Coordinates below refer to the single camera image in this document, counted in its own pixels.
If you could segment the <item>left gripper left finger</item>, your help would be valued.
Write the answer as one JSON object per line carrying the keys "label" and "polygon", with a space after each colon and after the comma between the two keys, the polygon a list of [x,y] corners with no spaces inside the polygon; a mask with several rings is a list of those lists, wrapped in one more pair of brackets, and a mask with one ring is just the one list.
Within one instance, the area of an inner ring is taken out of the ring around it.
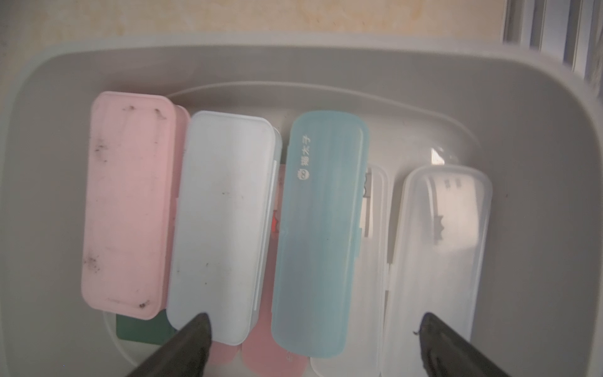
{"label": "left gripper left finger", "polygon": [[201,377],[210,356],[211,345],[210,317],[206,313],[198,314],[127,376]]}

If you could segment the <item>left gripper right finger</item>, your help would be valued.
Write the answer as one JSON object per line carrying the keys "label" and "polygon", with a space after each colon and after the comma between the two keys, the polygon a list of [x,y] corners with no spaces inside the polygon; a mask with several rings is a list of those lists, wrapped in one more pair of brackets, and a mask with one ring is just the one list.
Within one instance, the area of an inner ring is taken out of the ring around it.
{"label": "left gripper right finger", "polygon": [[433,313],[425,313],[416,333],[422,364],[430,377],[509,377]]}

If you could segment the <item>pink pencil case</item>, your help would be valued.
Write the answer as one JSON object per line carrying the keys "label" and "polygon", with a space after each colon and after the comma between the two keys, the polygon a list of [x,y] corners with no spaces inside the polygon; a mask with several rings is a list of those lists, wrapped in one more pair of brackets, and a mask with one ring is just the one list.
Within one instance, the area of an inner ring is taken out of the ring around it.
{"label": "pink pencil case", "polygon": [[238,346],[229,346],[213,341],[210,347],[208,365],[222,365],[231,362],[239,351]]}
{"label": "pink pencil case", "polygon": [[94,100],[81,278],[90,307],[141,320],[166,307],[189,121],[159,95]]}
{"label": "pink pencil case", "polygon": [[291,353],[279,346],[271,332],[273,289],[276,270],[276,255],[279,239],[282,195],[285,166],[281,165],[274,200],[272,225],[269,234],[269,249],[265,265],[262,300],[258,322],[243,342],[243,363],[260,376],[301,376],[306,370],[308,358]]}

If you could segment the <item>dark green pencil case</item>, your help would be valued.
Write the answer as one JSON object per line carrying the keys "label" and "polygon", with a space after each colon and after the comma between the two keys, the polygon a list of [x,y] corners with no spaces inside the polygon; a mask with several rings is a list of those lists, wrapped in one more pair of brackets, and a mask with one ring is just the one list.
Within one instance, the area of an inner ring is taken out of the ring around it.
{"label": "dark green pencil case", "polygon": [[150,320],[116,315],[116,335],[122,340],[161,346],[176,333],[165,310],[161,310]]}

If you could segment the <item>clear translucent pencil case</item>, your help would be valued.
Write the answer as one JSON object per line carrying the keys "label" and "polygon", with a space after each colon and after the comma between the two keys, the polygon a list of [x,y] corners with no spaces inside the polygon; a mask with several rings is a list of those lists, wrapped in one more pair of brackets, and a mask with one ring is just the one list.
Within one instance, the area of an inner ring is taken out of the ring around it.
{"label": "clear translucent pencil case", "polygon": [[379,376],[389,267],[389,182],[375,165],[367,168],[361,249],[356,259],[345,349],[334,358],[312,358],[318,376]]}

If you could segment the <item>light blue pencil case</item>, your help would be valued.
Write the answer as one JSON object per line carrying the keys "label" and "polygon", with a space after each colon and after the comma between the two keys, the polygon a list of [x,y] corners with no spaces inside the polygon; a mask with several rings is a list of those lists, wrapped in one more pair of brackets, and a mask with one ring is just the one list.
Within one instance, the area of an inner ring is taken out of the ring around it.
{"label": "light blue pencil case", "polygon": [[282,138],[261,117],[200,111],[185,137],[166,315],[240,345],[258,321]]}

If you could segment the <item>teal pencil case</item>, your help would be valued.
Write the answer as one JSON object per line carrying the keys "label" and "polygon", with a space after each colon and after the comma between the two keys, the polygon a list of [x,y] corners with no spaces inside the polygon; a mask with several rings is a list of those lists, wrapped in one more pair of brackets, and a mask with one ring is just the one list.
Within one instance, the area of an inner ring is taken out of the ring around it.
{"label": "teal pencil case", "polygon": [[347,112],[306,112],[292,125],[271,309],[273,339],[291,353],[332,358],[345,348],[369,141]]}

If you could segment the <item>grey plastic storage box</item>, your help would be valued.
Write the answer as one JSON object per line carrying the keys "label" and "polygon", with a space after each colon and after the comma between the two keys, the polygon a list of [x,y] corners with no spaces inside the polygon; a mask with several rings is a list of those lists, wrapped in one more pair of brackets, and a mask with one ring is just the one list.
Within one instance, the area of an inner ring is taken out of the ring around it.
{"label": "grey plastic storage box", "polygon": [[602,106],[570,69],[509,45],[209,33],[53,47],[1,113],[1,374],[121,376],[80,293],[90,108],[103,91],[191,112],[353,112],[400,191],[437,149],[483,171],[492,217],[473,343],[513,376],[602,374]]}

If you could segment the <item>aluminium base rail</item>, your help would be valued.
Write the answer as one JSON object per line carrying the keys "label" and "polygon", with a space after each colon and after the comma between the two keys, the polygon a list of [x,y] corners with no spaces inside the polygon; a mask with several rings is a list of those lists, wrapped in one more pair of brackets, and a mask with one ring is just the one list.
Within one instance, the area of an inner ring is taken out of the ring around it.
{"label": "aluminium base rail", "polygon": [[507,1],[502,40],[554,58],[602,97],[602,1]]}

